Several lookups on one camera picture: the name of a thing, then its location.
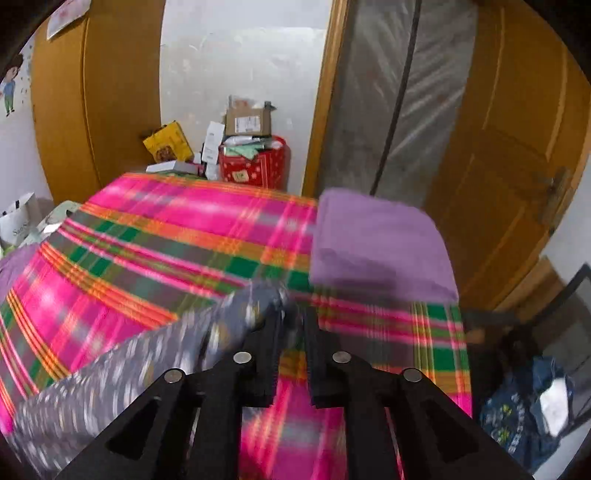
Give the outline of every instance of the cartoon boy sticker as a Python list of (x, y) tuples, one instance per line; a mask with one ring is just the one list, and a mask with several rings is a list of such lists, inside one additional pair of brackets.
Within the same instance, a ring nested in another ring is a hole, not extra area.
[(8, 70), (4, 76), (4, 88), (2, 93), (4, 94), (4, 106), (6, 107), (6, 116), (14, 112), (14, 90), (17, 86), (14, 79), (17, 77), (19, 70), (21, 69), (23, 62), (22, 54), (19, 53), (12, 59), (8, 64)]

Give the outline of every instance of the gray patterned cloth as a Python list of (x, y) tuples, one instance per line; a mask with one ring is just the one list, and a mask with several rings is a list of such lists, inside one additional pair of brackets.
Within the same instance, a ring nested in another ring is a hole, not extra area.
[(54, 478), (166, 370), (211, 368), (238, 347), (270, 304), (286, 302), (282, 287), (258, 281), (133, 337), (22, 403), (7, 440), (42, 478)]

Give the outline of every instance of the yellow box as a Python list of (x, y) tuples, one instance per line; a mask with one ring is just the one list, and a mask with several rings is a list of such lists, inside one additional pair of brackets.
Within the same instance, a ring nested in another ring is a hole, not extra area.
[(172, 122), (144, 140), (156, 163), (168, 160), (187, 161), (195, 157), (178, 122)]

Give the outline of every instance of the plaid bedsheet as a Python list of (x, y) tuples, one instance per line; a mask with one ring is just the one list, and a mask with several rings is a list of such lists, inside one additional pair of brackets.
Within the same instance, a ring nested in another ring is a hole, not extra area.
[[(117, 179), (41, 245), (0, 306), (2, 432), (24, 399), (255, 277), (315, 305), (344, 348), (388, 371), (421, 369), (470, 413), (457, 307), (312, 289), (315, 220), (314, 200), (270, 190), (166, 174)], [(281, 358), (274, 405), (243, 426), (243, 479), (345, 477), (342, 411), (310, 406), (298, 345)]]

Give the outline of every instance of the poster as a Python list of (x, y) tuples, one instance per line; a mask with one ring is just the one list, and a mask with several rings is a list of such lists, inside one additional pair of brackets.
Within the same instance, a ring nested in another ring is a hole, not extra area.
[(0, 125), (19, 110), (31, 108), (31, 58), (34, 36), (8, 64), (0, 80)]

